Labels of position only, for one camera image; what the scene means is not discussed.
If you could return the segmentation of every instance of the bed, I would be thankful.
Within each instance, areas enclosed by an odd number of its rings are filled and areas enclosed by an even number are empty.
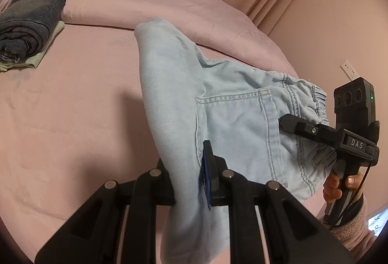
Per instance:
[[[61,17],[66,26],[37,69],[0,73],[0,247],[21,263],[106,180],[127,182],[156,166],[137,24],[163,17],[208,58],[296,76],[276,44],[222,0],[67,0]],[[319,195],[306,202],[315,214]],[[160,232],[166,209],[159,215]],[[227,261],[226,252],[213,263]]]

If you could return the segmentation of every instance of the silver bolt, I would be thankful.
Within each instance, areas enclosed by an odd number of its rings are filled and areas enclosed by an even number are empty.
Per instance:
[[[269,181],[268,182],[268,187],[271,189],[271,190],[278,190],[280,188],[280,184],[276,181]]]
[[[159,169],[152,169],[150,172],[149,172],[150,176],[153,176],[153,177],[158,177],[159,175],[162,174],[162,171],[159,170]]]
[[[224,171],[222,172],[222,175],[223,175],[224,177],[231,178],[231,177],[234,176],[234,172],[233,172],[232,170],[224,170]]]
[[[116,182],[114,180],[109,180],[105,182],[105,188],[111,190],[116,187]]]

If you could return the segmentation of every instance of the fingernail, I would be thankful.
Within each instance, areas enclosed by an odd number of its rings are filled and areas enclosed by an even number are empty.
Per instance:
[[[352,176],[348,177],[348,185],[352,186],[353,183],[354,183],[354,177],[352,177]]]

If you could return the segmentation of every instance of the electrical outlet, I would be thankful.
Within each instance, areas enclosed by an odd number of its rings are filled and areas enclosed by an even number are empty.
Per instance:
[[[359,77],[359,75],[357,74],[356,70],[354,70],[352,65],[347,60],[345,60],[342,63],[341,68],[346,73],[346,75],[348,76],[348,78],[351,81],[353,81],[353,80],[355,80],[355,79],[357,79]]]

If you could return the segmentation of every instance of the hand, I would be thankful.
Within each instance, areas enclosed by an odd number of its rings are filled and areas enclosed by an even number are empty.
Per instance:
[[[364,176],[361,173],[357,175],[351,175],[346,179],[346,187],[349,189],[357,189],[362,181]],[[327,177],[325,184],[323,184],[323,198],[327,203],[332,203],[335,199],[340,199],[342,196],[342,191],[338,188],[340,179],[333,172],[330,172],[330,175]],[[362,195],[362,189],[358,192],[357,196],[354,198],[353,202],[360,199]]]

